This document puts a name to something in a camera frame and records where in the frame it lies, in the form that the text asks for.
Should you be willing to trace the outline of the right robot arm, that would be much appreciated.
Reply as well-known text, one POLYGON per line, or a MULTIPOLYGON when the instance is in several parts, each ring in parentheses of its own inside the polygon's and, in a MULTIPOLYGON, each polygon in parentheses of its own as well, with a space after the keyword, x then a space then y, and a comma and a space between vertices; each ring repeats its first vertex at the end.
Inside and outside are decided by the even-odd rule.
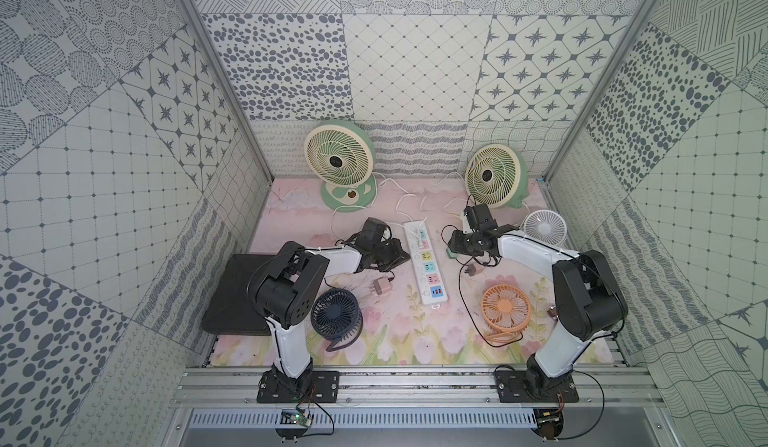
POLYGON ((552 282, 558 324, 545 345, 527 361, 526 383, 537 394, 568 382, 574 363, 592 341, 624 320, 628 305, 606 257, 595 250, 561 249, 500 226, 485 204, 467 206, 464 229, 452 233, 449 249, 520 263, 552 282))

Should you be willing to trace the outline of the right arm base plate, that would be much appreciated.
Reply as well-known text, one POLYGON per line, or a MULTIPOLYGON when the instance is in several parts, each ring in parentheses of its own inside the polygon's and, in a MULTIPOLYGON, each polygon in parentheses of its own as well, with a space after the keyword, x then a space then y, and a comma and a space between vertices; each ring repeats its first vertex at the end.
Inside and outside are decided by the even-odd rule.
POLYGON ((579 394, 572 375, 550 378, 536 370, 525 372, 501 366, 493 373, 501 403, 576 403, 579 394))

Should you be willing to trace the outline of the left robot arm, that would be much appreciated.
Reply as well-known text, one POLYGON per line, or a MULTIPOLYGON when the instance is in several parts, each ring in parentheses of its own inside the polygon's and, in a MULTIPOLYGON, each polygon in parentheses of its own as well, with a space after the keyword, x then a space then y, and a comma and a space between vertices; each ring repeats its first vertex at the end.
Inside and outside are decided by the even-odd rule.
POLYGON ((288 241, 251 274, 246 293, 273 336, 275 369, 298 380, 312 369, 303 326, 321 284, 328 276, 364 270, 390 273, 411 260, 385 222, 369 218, 363 228, 334 247, 304 247, 288 241))

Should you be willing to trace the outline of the white power strip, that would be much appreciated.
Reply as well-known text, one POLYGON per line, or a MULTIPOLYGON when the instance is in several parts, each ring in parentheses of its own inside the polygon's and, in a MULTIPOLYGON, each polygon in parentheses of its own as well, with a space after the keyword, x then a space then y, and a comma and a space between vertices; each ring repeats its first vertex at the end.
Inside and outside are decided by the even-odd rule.
POLYGON ((426 223, 408 222, 403 225, 403 229, 422 303, 432 309, 439 309, 448 301, 448 295, 426 223))

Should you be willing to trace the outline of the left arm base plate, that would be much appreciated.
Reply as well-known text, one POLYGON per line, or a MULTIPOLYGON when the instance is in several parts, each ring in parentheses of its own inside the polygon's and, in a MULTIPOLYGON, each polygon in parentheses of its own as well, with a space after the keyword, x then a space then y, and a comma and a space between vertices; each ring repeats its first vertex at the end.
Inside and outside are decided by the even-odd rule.
POLYGON ((340 372, 308 370, 298 378, 288 377, 272 367, 260 381, 259 404, 298 404, 306 399, 316 404, 335 403, 338 396, 340 372))

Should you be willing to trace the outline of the pink usb charger plug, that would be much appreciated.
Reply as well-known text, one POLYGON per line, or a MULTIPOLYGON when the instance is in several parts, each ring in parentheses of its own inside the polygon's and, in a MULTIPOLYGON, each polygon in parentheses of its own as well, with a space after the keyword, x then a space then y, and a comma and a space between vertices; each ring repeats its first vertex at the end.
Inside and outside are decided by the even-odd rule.
POLYGON ((372 289, 378 296, 383 296, 392 290, 392 285, 388 278, 380 277, 373 281, 372 289))

